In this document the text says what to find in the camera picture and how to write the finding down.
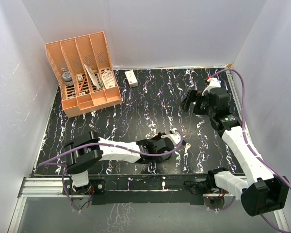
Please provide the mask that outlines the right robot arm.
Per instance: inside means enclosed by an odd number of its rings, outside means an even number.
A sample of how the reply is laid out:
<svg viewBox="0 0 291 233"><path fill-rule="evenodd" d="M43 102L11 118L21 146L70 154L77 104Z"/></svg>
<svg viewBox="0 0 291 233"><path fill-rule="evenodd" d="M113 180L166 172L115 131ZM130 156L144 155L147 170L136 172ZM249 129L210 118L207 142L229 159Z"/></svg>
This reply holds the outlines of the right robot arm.
<svg viewBox="0 0 291 233"><path fill-rule="evenodd" d="M190 90L181 102L184 112L195 103L193 113L206 115L211 126L232 150L246 180L242 180L226 168L208 171L206 185L213 193L220 189L239 199L250 216L262 215L284 208L289 188L286 182L271 172L248 148L244 138L242 121L231 112L229 94L224 88L215 87L206 94Z"/></svg>

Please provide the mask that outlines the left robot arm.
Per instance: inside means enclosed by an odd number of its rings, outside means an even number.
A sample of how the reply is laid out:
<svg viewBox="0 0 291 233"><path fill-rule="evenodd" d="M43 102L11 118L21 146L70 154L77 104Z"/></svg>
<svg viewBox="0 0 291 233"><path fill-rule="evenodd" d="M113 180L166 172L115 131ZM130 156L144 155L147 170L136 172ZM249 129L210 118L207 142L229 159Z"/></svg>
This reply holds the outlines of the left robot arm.
<svg viewBox="0 0 291 233"><path fill-rule="evenodd" d="M69 175L69 194L86 194L90 189L89 168L101 161L124 161L132 164L162 163L181 143L176 130L158 133L150 139L117 142L101 138L95 131L66 142L64 146Z"/></svg>

